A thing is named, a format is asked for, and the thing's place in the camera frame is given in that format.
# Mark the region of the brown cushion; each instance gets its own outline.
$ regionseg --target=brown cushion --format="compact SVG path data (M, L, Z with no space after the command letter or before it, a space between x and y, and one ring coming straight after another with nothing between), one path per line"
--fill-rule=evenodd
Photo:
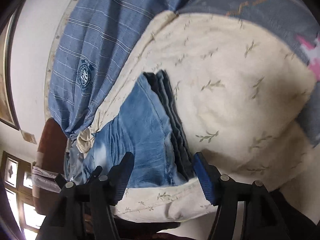
M53 118L48 119L41 135L36 166L46 171L64 174L63 160L66 145L67 137L60 125ZM58 193L38 187L33 187L32 195L36 212L45 216L49 214L58 199Z
M53 118L48 119L38 147L38 152L43 154L42 163L36 163L36 166L46 171L64 174L63 159L66 145L67 137L60 125Z

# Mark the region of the jeans seam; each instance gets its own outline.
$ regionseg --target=jeans seam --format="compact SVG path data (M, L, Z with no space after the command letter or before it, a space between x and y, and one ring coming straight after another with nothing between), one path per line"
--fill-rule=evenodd
M155 105L153 104L153 101L152 101L151 98L149 97L148 93L146 92L146 90L144 89L144 87L141 85L139 79L138 79L137 81L138 81L140 87L141 87L141 88L143 89L143 91L145 92L145 94L146 94L146 96L148 97L148 99L150 100L150 102L151 102L151 104L152 104L152 106L153 106L153 109L154 109L154 111L156 112L156 114L157 114L157 116L158 116L158 118L159 118L159 121L160 121L160 123L161 123L161 129L162 129L162 132L163 132L164 137L165 137L163 124L162 124L161 118L160 118L160 116L159 116L159 114L158 114L158 111L156 110L156 107L155 107ZM171 172L169 172L167 155L166 155L166 157L165 157L165 163L166 163L167 173L169 174L170 179L171 179L171 183L172 183L172 182L174 182L174 181L173 181Z

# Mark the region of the window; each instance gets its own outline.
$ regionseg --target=window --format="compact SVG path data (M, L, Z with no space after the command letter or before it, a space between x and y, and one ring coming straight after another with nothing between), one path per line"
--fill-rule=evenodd
M3 152L1 173L13 216L26 240L35 240L45 218L34 207L31 164Z

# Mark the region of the gray cloth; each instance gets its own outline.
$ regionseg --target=gray cloth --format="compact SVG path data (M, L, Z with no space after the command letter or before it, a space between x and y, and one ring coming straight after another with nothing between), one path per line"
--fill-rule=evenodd
M31 174L32 186L59 193L61 190L57 185L57 183L47 179L47 178L54 179L57 175L58 174L55 172L46 171L39 167L33 166L32 174Z
M320 26L301 0L196 0L179 11L182 13L214 13L236 17L260 25L283 40L305 63L297 35L313 43ZM320 142L320 84L317 83L297 122L311 143Z

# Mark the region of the picture frame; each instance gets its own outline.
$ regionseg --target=picture frame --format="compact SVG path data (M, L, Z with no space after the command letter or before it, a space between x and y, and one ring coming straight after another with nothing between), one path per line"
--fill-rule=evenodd
M23 3L15 10L0 34L0 122L20 130L11 91L10 59L15 27Z

